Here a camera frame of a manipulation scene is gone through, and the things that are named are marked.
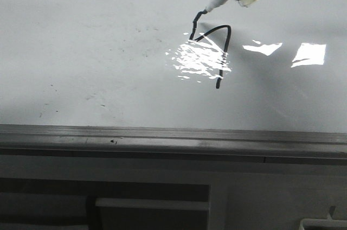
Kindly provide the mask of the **white plastic tray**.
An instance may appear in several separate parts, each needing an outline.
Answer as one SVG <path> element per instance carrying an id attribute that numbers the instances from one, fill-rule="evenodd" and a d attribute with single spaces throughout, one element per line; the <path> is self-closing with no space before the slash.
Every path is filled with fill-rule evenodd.
<path id="1" fill-rule="evenodd" d="M 331 206 L 329 208 L 326 219 L 311 219 L 304 218 L 300 221 L 298 230 L 308 230 L 308 229 L 325 229 L 325 230 L 344 230 L 346 229 L 346 220 L 335 220 L 333 215 L 336 206 Z"/>

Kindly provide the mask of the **white whiteboard with metal frame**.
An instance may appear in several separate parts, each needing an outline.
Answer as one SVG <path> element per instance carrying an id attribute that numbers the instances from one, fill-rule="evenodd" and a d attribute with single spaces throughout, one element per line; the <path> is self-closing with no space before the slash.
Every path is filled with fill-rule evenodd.
<path id="1" fill-rule="evenodd" d="M 1 0 L 1 125 L 118 150 L 346 157 L 346 0 Z"/>

